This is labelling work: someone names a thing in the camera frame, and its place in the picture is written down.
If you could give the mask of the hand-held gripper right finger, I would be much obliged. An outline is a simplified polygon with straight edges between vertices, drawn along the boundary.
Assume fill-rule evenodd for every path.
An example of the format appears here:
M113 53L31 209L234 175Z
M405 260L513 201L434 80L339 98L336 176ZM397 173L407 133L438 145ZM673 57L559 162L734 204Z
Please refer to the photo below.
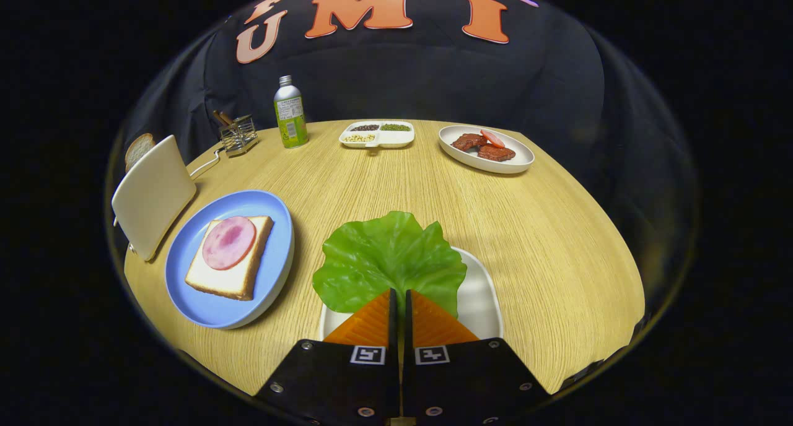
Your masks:
M418 425L507 425L551 400L510 345L479 339L444 308L406 293L402 389Z

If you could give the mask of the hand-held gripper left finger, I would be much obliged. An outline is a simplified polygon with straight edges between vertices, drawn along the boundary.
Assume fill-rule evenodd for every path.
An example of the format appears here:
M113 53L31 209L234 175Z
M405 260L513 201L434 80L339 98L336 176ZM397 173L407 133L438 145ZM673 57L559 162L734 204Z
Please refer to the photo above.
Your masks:
M300 339L257 401L298 425L385 425L400 413L396 291L369 302L384 321L371 345Z

